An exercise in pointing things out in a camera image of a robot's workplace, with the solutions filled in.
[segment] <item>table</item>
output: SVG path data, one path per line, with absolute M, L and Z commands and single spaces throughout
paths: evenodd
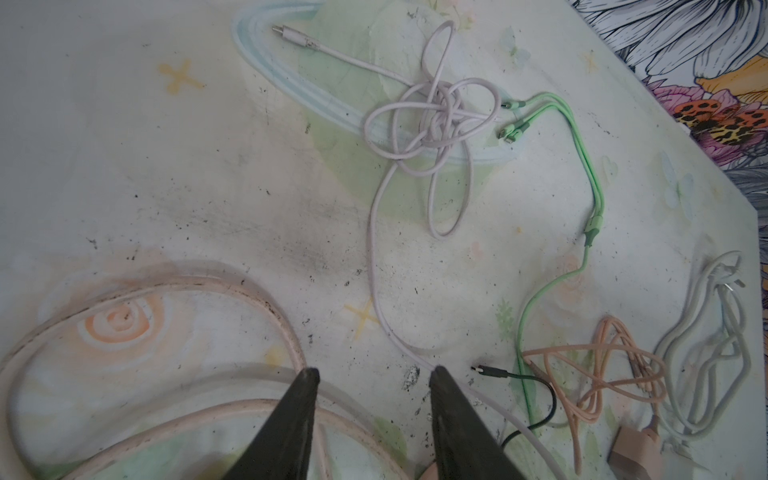
M 366 222 L 385 162 L 238 55 L 230 22 L 245 5 L 2 6 L 0 352 L 67 305 L 148 275 L 253 281 L 319 367 L 332 398 L 323 404 L 356 418 L 406 471 L 420 472 L 433 455 L 428 375 L 386 340 L 369 301 Z M 454 15 L 462 37 L 498 61 L 505 76 L 494 80 L 509 94 L 546 90 L 569 102 L 606 190 L 588 270 L 543 299 L 526 345 L 584 342 L 612 313 L 651 350 L 679 319 L 703 260 L 742 250 L 753 369 L 715 433 L 692 449 L 715 478 L 765 478 L 754 209 L 568 3 L 451 8 L 441 0 L 434 9 Z M 677 175 L 694 177 L 692 220 L 664 202 L 665 154 Z M 461 198 L 463 171 L 445 172 L 458 187 L 439 198 L 443 219 L 459 203 L 452 200 Z M 426 183 L 396 179 L 379 220 L 380 294 L 407 342 L 524 418 L 519 386 L 468 367 L 512 368 L 517 314 L 546 280 L 578 263 L 591 193 L 554 115 L 478 176 L 464 225 L 444 242 L 425 228 Z M 41 478 L 162 419 L 278 397 L 290 381 L 276 332 L 233 300 L 173 293 L 134 307 L 132 323 L 114 317 L 69 330 L 20 382 L 12 420 Z M 647 418 L 643 406 L 610 394 L 607 403 L 600 422 L 582 428 L 582 478 L 613 478 L 605 459 L 617 426 Z M 496 436 L 509 431 L 478 410 Z M 217 478 L 259 421 L 212 425 L 99 478 Z M 380 478 L 362 447 L 329 435 L 339 478 Z M 567 428 L 541 438 L 572 474 Z M 523 471 L 547 478 L 531 447 L 516 442 L 508 452 Z

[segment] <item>power adapter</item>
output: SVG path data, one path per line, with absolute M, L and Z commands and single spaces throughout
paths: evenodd
M 661 439 L 656 432 L 657 417 L 639 432 L 621 427 L 608 465 L 617 480 L 661 480 Z

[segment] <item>white power cord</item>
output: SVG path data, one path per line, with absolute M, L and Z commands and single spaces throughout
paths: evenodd
M 736 257 L 734 265 L 724 263 L 729 257 Z M 683 319 L 661 339 L 656 348 L 656 354 L 664 358 L 664 362 L 667 364 L 664 380 L 667 384 L 669 405 L 674 414 L 674 420 L 681 423 L 684 429 L 680 432 L 673 421 L 665 418 L 666 412 L 659 415 L 661 424 L 671 435 L 685 441 L 702 439 L 712 432 L 752 366 L 750 353 L 744 339 L 746 313 L 738 291 L 732 287 L 732 285 L 744 286 L 739 280 L 741 260 L 741 252 L 732 251 L 720 255 L 704 268 L 684 311 Z M 673 357 L 680 345 L 700 327 L 702 320 L 708 317 L 707 314 L 712 306 L 715 293 L 720 298 L 724 335 L 715 345 L 711 357 L 701 365 L 696 377 L 690 410 L 687 415 L 684 415 L 674 388 L 676 383 L 672 368 Z M 732 304 L 736 305 L 736 312 L 733 311 Z M 729 346 L 732 346 L 732 353 L 723 353 Z M 738 359 L 742 361 L 741 371 L 718 402 L 717 365 Z M 703 396 L 705 384 L 707 386 L 706 400 Z
M 209 276 L 166 276 L 150 278 L 141 285 L 119 292 L 108 293 L 87 304 L 78 306 L 73 312 L 56 316 L 41 324 L 28 333 L 16 345 L 10 353 L 0 362 L 0 480 L 35 480 L 35 477 L 27 470 L 20 458 L 13 441 L 10 425 L 8 424 L 8 401 L 12 387 L 22 373 L 24 367 L 33 355 L 54 338 L 57 333 L 68 326 L 77 325 L 82 320 L 97 313 L 104 312 L 115 306 L 139 299 L 150 293 L 165 293 L 177 291 L 194 291 L 220 293 L 232 296 L 246 304 L 264 311 L 267 319 L 280 333 L 286 349 L 288 350 L 293 368 L 299 372 L 306 367 L 304 353 L 301 350 L 299 339 L 291 329 L 290 324 L 274 306 L 266 300 L 261 293 L 251 286 L 241 283 L 228 283 L 225 280 Z M 139 453 L 154 443 L 169 439 L 173 435 L 188 432 L 200 425 L 216 422 L 221 419 L 236 415 L 252 415 L 261 412 L 270 412 L 276 401 L 272 399 L 251 399 L 239 402 L 224 403 L 213 406 L 199 412 L 191 413 L 183 417 L 170 420 L 162 425 L 148 429 L 138 435 L 134 435 L 116 445 L 100 451 L 80 464 L 73 472 L 62 480 L 75 480 L 90 478 L 90 476 L 107 468 L 116 461 Z M 397 462 L 389 455 L 368 432 L 360 427 L 324 409 L 316 410 L 318 423 L 330 425 L 340 432 L 359 441 L 382 462 L 389 466 L 401 480 L 407 480 L 408 476 L 398 466 Z M 316 428 L 313 443 L 319 460 L 320 475 L 323 480 L 330 480 L 331 464 L 328 457 L 328 447 L 323 429 Z
M 445 46 L 440 62 L 435 70 L 434 76 L 429 72 L 426 66 L 426 51 L 432 45 L 435 37 L 443 30 L 449 30 L 448 43 Z M 409 87 L 408 90 L 400 97 L 399 101 L 387 104 L 383 107 L 375 109 L 365 120 L 363 124 L 362 132 L 371 150 L 384 158 L 394 160 L 394 163 L 387 171 L 386 175 L 382 179 L 379 189 L 376 191 L 376 195 L 373 198 L 373 204 L 371 205 L 371 214 L 368 224 L 368 239 L 370 248 L 369 257 L 369 278 L 371 285 L 371 294 L 373 297 L 373 308 L 376 311 L 376 315 L 382 325 L 382 328 L 386 332 L 389 339 L 395 346 L 406 356 L 411 358 L 414 362 L 420 365 L 422 368 L 432 371 L 435 366 L 430 362 L 423 359 L 416 352 L 414 352 L 405 342 L 403 342 L 393 331 L 392 327 L 384 315 L 381 308 L 381 301 L 379 300 L 378 291 L 378 277 L 376 274 L 376 215 L 379 211 L 379 202 L 382 199 L 384 191 L 386 190 L 389 181 L 392 179 L 392 175 L 398 168 L 402 168 L 407 174 L 414 177 L 425 177 L 431 175 L 432 179 L 429 184 L 429 195 L 427 200 L 427 221 L 429 224 L 429 232 L 436 239 L 446 238 L 451 233 L 454 233 L 464 217 L 469 199 L 472 195 L 472 182 L 473 182 L 473 165 L 472 165 L 472 151 L 467 145 L 467 140 L 479 134 L 484 129 L 491 126 L 496 121 L 499 109 L 501 108 L 501 95 L 498 89 L 489 81 L 482 78 L 466 78 L 461 81 L 457 81 L 454 84 L 449 84 L 447 81 L 441 81 L 443 68 L 445 67 L 445 57 L 451 48 L 453 41 L 453 35 L 456 33 L 455 24 L 452 21 L 448 21 L 440 25 L 424 46 L 422 52 L 422 73 L 427 78 L 426 81 L 420 83 L 413 83 L 406 80 L 402 76 L 395 72 L 386 70 L 376 65 L 371 65 L 367 62 L 360 61 L 356 58 L 352 58 L 348 55 L 341 53 L 340 51 L 326 47 L 315 38 L 303 34 L 300 31 L 294 30 L 290 27 L 273 27 L 273 30 L 281 35 L 287 41 L 291 41 L 302 47 L 312 48 L 317 51 L 321 51 L 328 55 L 331 55 L 339 60 L 346 61 L 351 65 L 365 68 L 366 70 L 373 71 L 377 74 L 384 75 L 388 78 L 400 81 L 405 86 Z M 459 93 L 459 88 L 466 85 L 476 84 L 487 89 L 494 98 L 494 106 L 490 114 L 480 114 L 476 112 L 467 111 L 464 108 L 464 102 Z M 409 99 L 415 95 L 420 94 L 426 96 L 424 101 L 409 101 Z M 408 145 L 401 151 L 397 142 L 397 127 L 398 127 L 398 115 L 403 109 L 415 108 L 423 110 L 421 119 L 419 121 L 419 132 L 408 143 Z M 390 129 L 390 143 L 392 150 L 384 150 L 380 146 L 374 144 L 369 138 L 369 129 L 373 120 L 381 114 L 388 111 L 392 112 L 392 121 Z M 434 111 L 435 113 L 429 117 L 428 113 Z M 467 155 L 467 167 L 468 167 L 468 186 L 465 192 L 464 201 L 462 203 L 461 210 L 458 213 L 456 222 L 446 232 L 438 232 L 434 225 L 432 217 L 432 210 L 434 207 L 435 188 L 437 186 L 437 177 L 439 171 L 445 166 L 445 162 L 448 160 L 448 154 L 451 149 L 461 142 Z M 435 164 L 427 170 L 414 170 L 404 160 L 419 156 L 427 148 L 436 148 L 437 157 L 435 158 Z M 474 396 L 487 406 L 494 409 L 507 419 L 512 425 L 515 426 L 522 435 L 528 439 L 528 441 L 536 448 L 541 457 L 547 463 L 547 466 L 552 470 L 557 480 L 565 480 L 566 476 L 563 473 L 560 465 L 554 460 L 550 452 L 544 447 L 541 441 L 531 432 L 531 430 L 517 417 L 512 415 L 508 410 L 501 407 L 498 403 L 494 402 L 487 396 L 475 391 L 466 385 L 461 385 L 462 390 L 467 395 Z

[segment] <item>green charging cable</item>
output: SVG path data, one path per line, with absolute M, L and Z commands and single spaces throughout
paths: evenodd
M 584 139 L 581 137 L 581 132 L 578 129 L 578 125 L 576 125 L 576 119 L 574 118 L 573 111 L 571 110 L 571 107 L 565 103 L 565 100 L 556 94 L 547 92 L 535 95 L 528 101 L 506 101 L 502 104 L 502 107 L 507 109 L 517 109 L 542 100 L 545 100 L 546 102 L 540 107 L 536 108 L 533 113 L 530 113 L 528 116 L 524 117 L 522 120 L 517 121 L 514 124 L 510 124 L 502 129 L 499 132 L 498 137 L 503 138 L 506 141 L 514 142 L 519 139 L 520 136 L 522 136 L 523 133 L 531 126 L 531 123 L 539 118 L 544 112 L 549 110 L 559 111 L 561 114 L 563 114 L 565 119 L 568 121 L 568 125 L 571 127 L 571 134 L 573 135 L 574 144 L 576 145 L 576 152 L 581 159 L 581 164 L 584 166 L 584 171 L 587 174 L 587 179 L 589 180 L 589 184 L 592 188 L 594 206 L 592 208 L 592 215 L 590 215 L 590 218 L 584 227 L 584 257 L 581 260 L 581 266 L 576 270 L 572 270 L 571 272 L 560 275 L 559 277 L 544 285 L 538 292 L 534 294 L 534 296 L 531 297 L 531 299 L 525 304 L 525 307 L 523 308 L 522 314 L 520 315 L 520 322 L 518 323 L 518 335 L 515 344 L 515 348 L 517 349 L 518 372 L 521 374 L 530 372 L 530 369 L 525 364 L 522 357 L 523 332 L 525 331 L 525 324 L 528 321 L 528 315 L 538 300 L 549 290 L 551 290 L 552 287 L 573 276 L 577 276 L 587 268 L 589 249 L 592 247 L 594 238 L 598 235 L 598 233 L 600 233 L 600 228 L 603 226 L 603 212 L 605 210 L 605 197 L 603 195 L 603 189 L 600 185 L 600 181 L 598 180 L 598 176 L 595 173 L 592 161 L 589 158 L 587 148 L 584 146 Z M 529 399 L 528 394 L 528 391 L 532 388 L 532 386 L 526 385 L 526 382 L 530 382 L 530 380 L 521 380 L 521 382 L 523 385 L 523 394 L 525 395 L 525 406 L 528 410 L 528 420 L 533 422 L 534 420 L 531 408 L 531 400 Z

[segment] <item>white flower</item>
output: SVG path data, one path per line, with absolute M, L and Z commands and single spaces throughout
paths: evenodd
M 755 55 L 768 56 L 766 0 L 572 3 L 614 51 L 627 49 L 630 66 L 651 58 L 648 75 L 667 74 L 695 58 L 694 76 L 715 78 Z

